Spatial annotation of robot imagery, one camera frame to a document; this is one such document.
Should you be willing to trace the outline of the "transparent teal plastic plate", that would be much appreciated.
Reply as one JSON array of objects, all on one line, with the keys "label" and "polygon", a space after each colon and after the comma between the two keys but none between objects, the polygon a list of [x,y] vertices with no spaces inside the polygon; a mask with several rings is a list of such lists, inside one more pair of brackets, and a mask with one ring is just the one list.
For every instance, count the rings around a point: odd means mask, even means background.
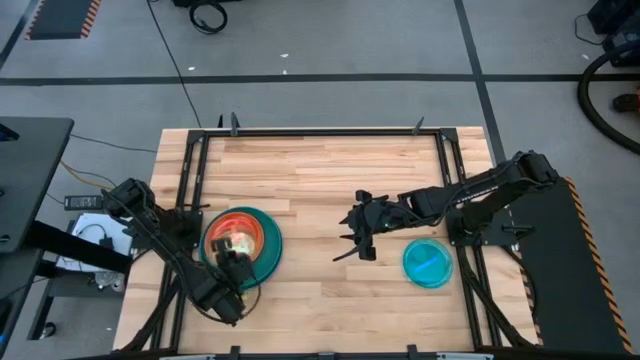
[{"label": "transparent teal plastic plate", "polygon": [[402,268],[409,281],[426,289],[446,285],[454,266],[450,252],[439,241],[430,238],[410,242],[402,255]]}]

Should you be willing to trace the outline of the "black equipment case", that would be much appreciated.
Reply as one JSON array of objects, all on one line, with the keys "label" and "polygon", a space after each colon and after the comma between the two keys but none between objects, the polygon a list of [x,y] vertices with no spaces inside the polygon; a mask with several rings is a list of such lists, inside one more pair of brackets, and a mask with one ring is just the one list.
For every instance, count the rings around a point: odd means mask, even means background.
[{"label": "black equipment case", "polygon": [[598,35],[605,38],[605,53],[630,43],[640,43],[640,0],[597,0],[587,18]]}]

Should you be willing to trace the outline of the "white paper sheet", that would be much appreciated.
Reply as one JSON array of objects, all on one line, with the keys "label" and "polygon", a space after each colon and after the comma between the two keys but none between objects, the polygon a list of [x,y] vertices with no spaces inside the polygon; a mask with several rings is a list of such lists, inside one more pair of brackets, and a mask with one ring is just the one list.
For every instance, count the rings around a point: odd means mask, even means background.
[{"label": "white paper sheet", "polygon": [[[132,238],[125,234],[124,230],[125,226],[113,220],[109,215],[84,213],[79,216],[71,234],[86,242],[101,245],[129,256]],[[56,266],[71,271],[103,271],[103,268],[63,256],[57,259]]]}]

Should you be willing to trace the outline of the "black power adapter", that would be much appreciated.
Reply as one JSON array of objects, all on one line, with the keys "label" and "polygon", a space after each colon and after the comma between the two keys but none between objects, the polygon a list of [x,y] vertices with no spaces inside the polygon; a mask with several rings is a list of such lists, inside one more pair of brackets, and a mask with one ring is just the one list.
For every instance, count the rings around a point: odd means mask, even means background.
[{"label": "black power adapter", "polygon": [[99,195],[66,196],[63,206],[66,211],[102,210],[103,198]]}]

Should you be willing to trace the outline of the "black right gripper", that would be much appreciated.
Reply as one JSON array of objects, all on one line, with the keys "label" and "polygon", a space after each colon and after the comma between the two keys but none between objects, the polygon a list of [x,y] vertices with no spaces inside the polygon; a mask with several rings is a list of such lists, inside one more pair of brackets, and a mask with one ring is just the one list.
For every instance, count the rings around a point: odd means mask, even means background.
[{"label": "black right gripper", "polygon": [[375,198],[365,190],[355,193],[357,204],[340,221],[352,230],[355,247],[332,259],[333,262],[358,254],[360,260],[374,261],[376,249],[373,236],[386,233],[402,225],[406,221],[406,208],[397,202],[388,200],[388,196]]}]

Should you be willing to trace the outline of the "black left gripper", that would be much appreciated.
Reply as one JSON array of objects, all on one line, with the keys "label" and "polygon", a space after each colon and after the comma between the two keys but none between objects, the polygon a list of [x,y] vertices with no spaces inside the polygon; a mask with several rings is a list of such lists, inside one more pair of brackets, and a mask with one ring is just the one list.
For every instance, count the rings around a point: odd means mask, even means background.
[{"label": "black left gripper", "polygon": [[214,240],[211,243],[212,251],[218,252],[215,255],[217,266],[238,290],[246,290],[255,277],[251,259],[246,253],[234,251],[230,239],[225,239],[224,244],[228,251],[219,252],[223,241]]}]

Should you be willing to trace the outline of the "transparent orange-red plastic plate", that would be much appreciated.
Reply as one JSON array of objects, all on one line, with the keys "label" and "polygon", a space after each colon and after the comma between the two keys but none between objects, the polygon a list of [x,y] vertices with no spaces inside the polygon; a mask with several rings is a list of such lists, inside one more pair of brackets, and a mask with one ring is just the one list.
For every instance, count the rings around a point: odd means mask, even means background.
[{"label": "transparent orange-red plastic plate", "polygon": [[219,239],[230,239],[234,251],[246,253],[255,261],[263,250],[265,236],[262,225],[253,215],[239,211],[220,214],[209,224],[201,241],[202,261],[217,264],[211,243]]}]

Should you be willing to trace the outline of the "black aluminium table frame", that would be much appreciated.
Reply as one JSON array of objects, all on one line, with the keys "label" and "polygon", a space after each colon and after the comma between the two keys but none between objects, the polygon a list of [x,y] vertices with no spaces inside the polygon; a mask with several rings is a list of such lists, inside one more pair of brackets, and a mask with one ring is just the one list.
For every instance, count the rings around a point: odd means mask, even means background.
[{"label": "black aluminium table frame", "polygon": [[240,206],[269,214],[283,235],[278,267],[252,290],[251,313],[235,326],[191,305],[171,307],[156,346],[186,354],[403,352],[473,346],[459,274],[438,289],[412,284],[402,253],[417,238],[447,242],[444,226],[378,236],[373,262],[356,255],[340,224],[364,189],[376,196],[440,186],[492,164],[479,127],[220,130],[208,145],[185,129],[163,131],[149,184],[159,205],[198,199],[205,221]]}]

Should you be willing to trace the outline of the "large black hazard-striped platform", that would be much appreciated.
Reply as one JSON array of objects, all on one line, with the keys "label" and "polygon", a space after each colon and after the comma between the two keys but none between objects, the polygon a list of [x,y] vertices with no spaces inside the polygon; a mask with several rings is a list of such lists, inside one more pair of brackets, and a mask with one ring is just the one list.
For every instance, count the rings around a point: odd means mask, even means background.
[{"label": "large black hazard-striped platform", "polygon": [[546,349],[634,353],[593,232],[573,182],[523,196],[511,205],[515,223],[534,228],[519,243],[536,298],[535,330]]}]

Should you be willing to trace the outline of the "black desk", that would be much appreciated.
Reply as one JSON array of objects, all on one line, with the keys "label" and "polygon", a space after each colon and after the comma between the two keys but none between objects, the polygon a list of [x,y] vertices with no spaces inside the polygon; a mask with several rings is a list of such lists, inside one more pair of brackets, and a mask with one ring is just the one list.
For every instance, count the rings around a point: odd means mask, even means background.
[{"label": "black desk", "polygon": [[70,118],[4,117],[0,129],[0,253],[18,250],[35,220],[74,121]]}]

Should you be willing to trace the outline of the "small black hazard-striped mat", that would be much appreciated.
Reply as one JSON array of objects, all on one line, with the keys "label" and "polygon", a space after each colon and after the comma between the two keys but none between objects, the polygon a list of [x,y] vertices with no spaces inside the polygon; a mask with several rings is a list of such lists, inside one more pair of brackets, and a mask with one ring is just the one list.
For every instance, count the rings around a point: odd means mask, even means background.
[{"label": "small black hazard-striped mat", "polygon": [[101,0],[40,0],[26,40],[87,38],[96,20]]}]

